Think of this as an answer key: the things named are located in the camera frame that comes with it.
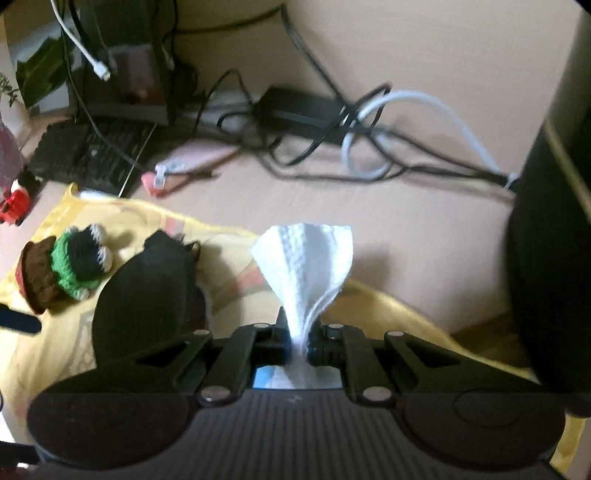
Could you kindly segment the red star crochet container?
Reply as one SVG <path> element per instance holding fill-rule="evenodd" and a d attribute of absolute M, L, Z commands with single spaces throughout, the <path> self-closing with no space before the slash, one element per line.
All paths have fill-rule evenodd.
<path fill-rule="evenodd" d="M 30 309 L 42 314 L 67 298 L 87 299 L 113 266 L 114 255 L 106 240 L 105 227 L 92 223 L 27 243 L 15 279 Z"/>

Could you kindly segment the white wipe cloth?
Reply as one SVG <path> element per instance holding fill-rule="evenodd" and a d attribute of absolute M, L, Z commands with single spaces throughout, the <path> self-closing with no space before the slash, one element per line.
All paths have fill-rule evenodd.
<path fill-rule="evenodd" d="M 346 225 L 273 226 L 250 249 L 283 306 L 290 329 L 290 361 L 304 369 L 312 324 L 335 301 L 353 265 L 353 231 Z"/>

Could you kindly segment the blue white tissue pack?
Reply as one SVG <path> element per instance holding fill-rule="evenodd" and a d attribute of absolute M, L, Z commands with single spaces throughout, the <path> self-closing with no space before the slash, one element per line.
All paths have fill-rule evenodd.
<path fill-rule="evenodd" d="M 283 366 L 266 366 L 256 370 L 253 387 L 257 389 L 315 390 L 339 389 L 341 373 L 334 367 L 311 367 L 294 369 Z"/>

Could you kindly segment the yellow printed cloth mat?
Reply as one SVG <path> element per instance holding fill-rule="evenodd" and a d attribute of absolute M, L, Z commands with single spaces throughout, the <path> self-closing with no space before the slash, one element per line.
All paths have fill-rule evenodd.
<path fill-rule="evenodd" d="M 566 412 L 542 385 L 402 331 L 322 323 L 349 227 L 274 227 L 252 253 L 276 320 L 217 340 L 188 329 L 201 245 L 145 240 L 99 295 L 95 368 L 33 398 L 35 478 L 558 477 Z"/>

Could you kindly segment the red toy figure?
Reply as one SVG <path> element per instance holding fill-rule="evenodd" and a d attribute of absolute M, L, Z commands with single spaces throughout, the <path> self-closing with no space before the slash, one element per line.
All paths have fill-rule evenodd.
<path fill-rule="evenodd" d="M 3 193 L 0 222 L 20 226 L 41 189 L 41 181 L 24 166 L 11 187 Z"/>

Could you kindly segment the black keyboard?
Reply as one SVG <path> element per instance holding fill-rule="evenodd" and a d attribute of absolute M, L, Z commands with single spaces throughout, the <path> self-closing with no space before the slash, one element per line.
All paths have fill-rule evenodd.
<path fill-rule="evenodd" d="M 81 189 L 124 197 L 144 170 L 153 123 L 99 117 L 94 124 L 63 120 L 50 124 L 30 159 L 31 172 Z"/>

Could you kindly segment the pink tube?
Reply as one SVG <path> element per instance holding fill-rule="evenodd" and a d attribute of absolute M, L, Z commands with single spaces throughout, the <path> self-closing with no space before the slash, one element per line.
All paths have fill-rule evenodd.
<path fill-rule="evenodd" d="M 143 173 L 141 184 L 150 197 L 167 196 L 194 180 L 211 178 L 214 170 L 235 157 L 238 150 L 236 145 L 217 140 L 188 141 Z"/>

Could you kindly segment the black round humidifier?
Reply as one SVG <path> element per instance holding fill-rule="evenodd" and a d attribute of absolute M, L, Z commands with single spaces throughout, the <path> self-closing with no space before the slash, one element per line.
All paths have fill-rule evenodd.
<path fill-rule="evenodd" d="M 556 393 L 590 400 L 590 4 L 518 181 L 506 245 L 512 319 Z"/>

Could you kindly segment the black power adapter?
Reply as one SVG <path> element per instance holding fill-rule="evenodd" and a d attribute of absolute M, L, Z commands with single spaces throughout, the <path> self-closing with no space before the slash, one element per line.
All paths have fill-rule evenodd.
<path fill-rule="evenodd" d="M 322 97 L 290 88 L 272 86 L 253 107 L 253 116 L 263 131 L 318 140 L 329 126 L 339 120 L 325 136 L 325 142 L 341 145 L 351 119 L 335 98 Z"/>

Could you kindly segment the green plant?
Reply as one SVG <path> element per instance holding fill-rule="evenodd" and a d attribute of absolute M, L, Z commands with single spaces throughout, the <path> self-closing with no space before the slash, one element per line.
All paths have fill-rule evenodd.
<path fill-rule="evenodd" d="M 73 65 L 73 44 L 61 36 L 5 38 L 8 55 L 23 105 L 33 117 L 70 113 L 74 106 L 69 91 L 66 58 Z"/>

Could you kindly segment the black computer monitor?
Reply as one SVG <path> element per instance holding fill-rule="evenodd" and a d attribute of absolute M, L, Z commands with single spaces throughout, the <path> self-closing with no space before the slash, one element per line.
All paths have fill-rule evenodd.
<path fill-rule="evenodd" d="M 104 81 L 87 59 L 76 87 L 94 116 L 168 125 L 175 120 L 173 63 L 163 41 L 176 19 L 172 1 L 67 1 L 82 45 L 108 68 Z"/>

